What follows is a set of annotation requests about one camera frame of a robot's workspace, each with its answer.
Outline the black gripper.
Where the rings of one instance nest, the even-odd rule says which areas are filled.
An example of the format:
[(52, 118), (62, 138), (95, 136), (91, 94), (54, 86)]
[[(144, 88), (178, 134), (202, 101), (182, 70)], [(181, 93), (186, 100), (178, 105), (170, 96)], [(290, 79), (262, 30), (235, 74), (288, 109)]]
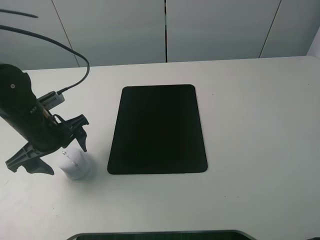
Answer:
[(5, 162), (14, 173), (24, 167), (29, 174), (54, 175), (41, 157), (65, 149), (74, 139), (87, 152), (83, 128), (89, 125), (87, 118), (83, 114), (69, 120), (60, 118), (58, 126), (33, 93), (29, 75), (10, 64), (0, 65), (0, 117), (28, 142)]

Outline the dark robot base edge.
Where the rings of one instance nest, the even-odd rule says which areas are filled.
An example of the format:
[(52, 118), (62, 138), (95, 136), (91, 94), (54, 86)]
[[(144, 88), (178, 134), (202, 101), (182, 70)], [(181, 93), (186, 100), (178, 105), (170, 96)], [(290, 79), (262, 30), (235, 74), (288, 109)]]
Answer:
[(79, 233), (69, 240), (254, 240), (239, 230)]

